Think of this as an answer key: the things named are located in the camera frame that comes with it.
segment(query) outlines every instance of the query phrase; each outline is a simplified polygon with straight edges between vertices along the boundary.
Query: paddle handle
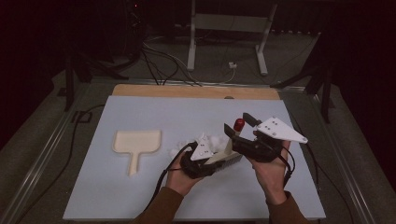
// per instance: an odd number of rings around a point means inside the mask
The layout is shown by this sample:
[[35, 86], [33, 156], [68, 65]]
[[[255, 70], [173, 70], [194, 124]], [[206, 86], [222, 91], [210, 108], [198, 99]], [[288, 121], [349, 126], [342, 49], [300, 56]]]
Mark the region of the paddle handle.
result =
[[139, 155], [134, 155], [131, 153], [131, 160], [129, 162], [129, 176], [136, 174], [137, 172], [137, 162]]

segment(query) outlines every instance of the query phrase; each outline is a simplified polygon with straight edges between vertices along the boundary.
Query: person's left hand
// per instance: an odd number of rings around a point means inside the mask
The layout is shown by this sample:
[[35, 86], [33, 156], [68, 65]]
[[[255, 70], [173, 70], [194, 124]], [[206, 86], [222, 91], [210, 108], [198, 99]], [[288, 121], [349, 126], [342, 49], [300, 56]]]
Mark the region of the person's left hand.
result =
[[202, 178], [191, 179], [189, 176], [184, 174], [183, 170], [180, 169], [180, 160], [184, 154], [185, 152], [181, 153], [172, 164], [171, 169], [177, 170], [168, 171], [168, 177], [165, 185], [169, 189], [181, 194], [183, 197], [190, 192], [196, 183], [202, 180]]

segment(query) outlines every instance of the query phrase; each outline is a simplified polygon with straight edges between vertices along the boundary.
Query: white paddle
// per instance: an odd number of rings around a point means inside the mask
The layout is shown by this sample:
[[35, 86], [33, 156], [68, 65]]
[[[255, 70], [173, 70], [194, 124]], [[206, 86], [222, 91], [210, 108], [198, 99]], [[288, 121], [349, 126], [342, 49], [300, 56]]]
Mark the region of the white paddle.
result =
[[152, 153], [160, 148], [161, 131], [117, 131], [114, 137], [113, 150], [118, 153], [131, 154], [129, 176], [137, 172], [139, 155]]

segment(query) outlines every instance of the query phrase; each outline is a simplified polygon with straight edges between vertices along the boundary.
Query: metal rail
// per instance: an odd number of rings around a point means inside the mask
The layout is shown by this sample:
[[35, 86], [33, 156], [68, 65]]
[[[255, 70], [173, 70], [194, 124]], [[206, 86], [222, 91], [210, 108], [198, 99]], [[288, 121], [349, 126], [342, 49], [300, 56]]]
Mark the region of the metal rail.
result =
[[5, 213], [1, 216], [0, 224], [13, 224], [19, 219], [23, 212], [23, 208], [25, 207], [30, 195], [35, 188], [35, 185], [40, 179], [40, 176], [43, 174], [43, 171], [49, 163], [53, 152], [64, 135], [67, 124], [70, 123], [70, 120], [76, 111], [78, 102], [81, 100], [87, 89], [88, 84], [79, 84], [75, 102], [71, 105], [67, 112], [64, 112], [60, 121], [52, 132], [52, 135], [49, 137], [47, 144], [43, 147], [35, 162], [30, 167], [20, 187], [7, 206]]
[[310, 100], [316, 114], [318, 115], [319, 124], [321, 125], [324, 133], [326, 134], [326, 137], [330, 140], [335, 161], [337, 162], [337, 167], [339, 168], [341, 176], [344, 179], [351, 200], [355, 204], [356, 211], [361, 218], [361, 223], [375, 224], [376, 222], [374, 216], [370, 208], [368, 207], [366, 200], [364, 199], [364, 195], [361, 192], [361, 188], [359, 187], [358, 182], [356, 181], [355, 177], [352, 174], [352, 171], [349, 168], [349, 164], [344, 156], [343, 150], [337, 143], [338, 141], [332, 130], [332, 127], [329, 124], [326, 124], [321, 116], [318, 106], [318, 104], [320, 104], [319, 98], [315, 96], [314, 98], [310, 98]]

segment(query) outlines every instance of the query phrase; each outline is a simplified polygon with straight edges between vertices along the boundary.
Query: metal stand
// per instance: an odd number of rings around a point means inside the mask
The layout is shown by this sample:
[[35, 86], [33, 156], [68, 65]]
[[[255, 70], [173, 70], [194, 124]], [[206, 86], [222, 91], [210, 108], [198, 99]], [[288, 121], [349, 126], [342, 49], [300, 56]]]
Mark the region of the metal stand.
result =
[[194, 70], [195, 64], [195, 30], [224, 30], [224, 31], [242, 31], [262, 33], [262, 42], [256, 46], [257, 60], [260, 67], [260, 73], [267, 75], [268, 70], [262, 54], [268, 34], [271, 30], [272, 21], [276, 12], [277, 4], [271, 7], [270, 15], [267, 18], [243, 17], [243, 16], [226, 16], [195, 13], [195, 0], [191, 0], [191, 36], [189, 59], [187, 60], [187, 69]]
[[320, 87], [323, 85], [323, 94], [321, 98], [321, 115], [327, 123], [329, 121], [329, 104], [330, 104], [330, 90], [332, 85], [332, 63], [325, 63], [322, 66], [312, 66], [304, 69], [298, 75], [291, 77], [281, 83], [271, 85], [271, 88], [283, 89], [290, 84], [304, 78], [311, 76], [308, 84], [305, 87], [307, 94], [317, 94]]

